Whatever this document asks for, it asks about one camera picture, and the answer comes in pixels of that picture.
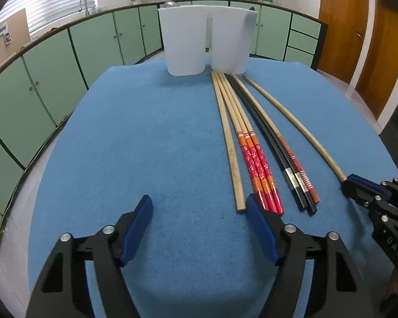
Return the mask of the person's right hand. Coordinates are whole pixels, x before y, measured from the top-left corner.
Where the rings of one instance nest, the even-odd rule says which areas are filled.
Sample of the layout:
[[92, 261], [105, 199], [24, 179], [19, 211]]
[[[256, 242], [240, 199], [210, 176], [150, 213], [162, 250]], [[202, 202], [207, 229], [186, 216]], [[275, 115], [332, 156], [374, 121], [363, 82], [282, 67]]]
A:
[[380, 313], [386, 314], [398, 302], [398, 270], [393, 269], [385, 285], [384, 297], [380, 303]]

